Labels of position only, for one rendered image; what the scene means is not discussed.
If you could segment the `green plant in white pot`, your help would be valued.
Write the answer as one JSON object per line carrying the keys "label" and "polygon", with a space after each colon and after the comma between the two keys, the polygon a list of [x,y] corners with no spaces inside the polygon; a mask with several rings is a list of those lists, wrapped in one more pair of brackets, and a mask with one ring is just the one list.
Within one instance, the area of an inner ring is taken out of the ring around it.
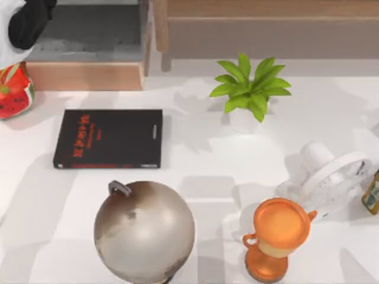
{"label": "green plant in white pot", "polygon": [[224,113],[236,131],[252,134],[269,114],[271,98],[291,96],[291,84],[280,73],[285,64],[276,64],[275,57],[261,60],[252,69],[249,56],[239,53],[237,63],[218,60],[226,71],[214,78],[219,84],[209,97],[225,96]]}

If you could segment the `black book red lettering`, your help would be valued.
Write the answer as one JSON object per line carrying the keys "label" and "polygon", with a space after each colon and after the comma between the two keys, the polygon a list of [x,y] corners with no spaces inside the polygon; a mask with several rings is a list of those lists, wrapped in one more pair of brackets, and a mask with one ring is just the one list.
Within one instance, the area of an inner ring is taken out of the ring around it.
{"label": "black book red lettering", "polygon": [[57,169],[158,169],[160,109],[67,109],[53,166]]}

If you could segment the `grey brown globe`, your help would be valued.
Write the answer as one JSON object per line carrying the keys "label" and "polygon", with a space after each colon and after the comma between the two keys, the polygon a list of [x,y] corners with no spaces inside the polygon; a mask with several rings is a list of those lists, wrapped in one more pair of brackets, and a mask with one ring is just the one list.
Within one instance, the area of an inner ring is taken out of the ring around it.
{"label": "grey brown globe", "polygon": [[94,244],[114,275],[131,284],[166,284],[194,242],[194,217],[176,190],[154,181],[108,184],[94,221]]}

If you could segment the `orange trophy cup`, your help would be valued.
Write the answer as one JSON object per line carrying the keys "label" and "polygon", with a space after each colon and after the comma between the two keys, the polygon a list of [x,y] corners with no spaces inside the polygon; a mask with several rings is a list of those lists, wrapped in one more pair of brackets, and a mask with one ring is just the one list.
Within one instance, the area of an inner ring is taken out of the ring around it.
{"label": "orange trophy cup", "polygon": [[261,283],[280,281],[288,269],[288,256],[307,240],[316,216],[316,210],[306,212],[286,198],[263,201],[253,215],[255,232],[242,238],[251,277]]}

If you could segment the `pale wooden drawer front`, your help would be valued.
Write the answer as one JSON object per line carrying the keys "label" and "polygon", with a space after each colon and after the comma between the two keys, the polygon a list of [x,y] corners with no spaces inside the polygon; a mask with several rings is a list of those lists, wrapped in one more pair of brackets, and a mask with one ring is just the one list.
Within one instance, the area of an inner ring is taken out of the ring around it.
{"label": "pale wooden drawer front", "polygon": [[142,62],[26,62],[37,91],[140,91]]}

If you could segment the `wooden cupboard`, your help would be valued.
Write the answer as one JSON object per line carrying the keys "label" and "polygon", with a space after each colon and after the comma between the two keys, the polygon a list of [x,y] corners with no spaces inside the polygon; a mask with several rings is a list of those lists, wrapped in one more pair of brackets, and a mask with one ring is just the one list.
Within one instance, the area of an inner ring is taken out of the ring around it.
{"label": "wooden cupboard", "polygon": [[152,0],[152,69],[211,76],[275,57],[290,76],[379,75],[379,0]]}

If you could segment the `white desk fan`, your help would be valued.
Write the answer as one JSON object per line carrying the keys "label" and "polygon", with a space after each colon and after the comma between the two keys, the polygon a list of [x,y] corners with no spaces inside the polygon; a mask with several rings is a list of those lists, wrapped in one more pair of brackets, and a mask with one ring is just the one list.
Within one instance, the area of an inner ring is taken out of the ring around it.
{"label": "white desk fan", "polygon": [[342,209],[351,192],[372,166],[360,151],[335,156],[323,143],[312,141],[300,150],[300,169],[293,178],[297,202],[305,211],[316,211],[316,221]]}

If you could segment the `red watermelon print carton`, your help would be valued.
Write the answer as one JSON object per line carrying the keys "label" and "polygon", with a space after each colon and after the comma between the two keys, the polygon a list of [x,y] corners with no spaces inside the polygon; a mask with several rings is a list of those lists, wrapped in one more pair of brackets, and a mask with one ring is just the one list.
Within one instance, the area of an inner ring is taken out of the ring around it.
{"label": "red watermelon print carton", "polygon": [[0,120],[25,112],[32,106],[34,98],[33,81],[24,62],[0,70]]}

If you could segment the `yellow green bottle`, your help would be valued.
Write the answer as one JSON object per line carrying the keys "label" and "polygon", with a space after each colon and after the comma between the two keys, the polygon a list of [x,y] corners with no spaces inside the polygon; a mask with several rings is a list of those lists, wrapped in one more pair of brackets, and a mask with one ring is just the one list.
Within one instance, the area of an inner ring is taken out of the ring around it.
{"label": "yellow green bottle", "polygon": [[376,171],[361,201],[372,215],[379,213],[379,169]]}

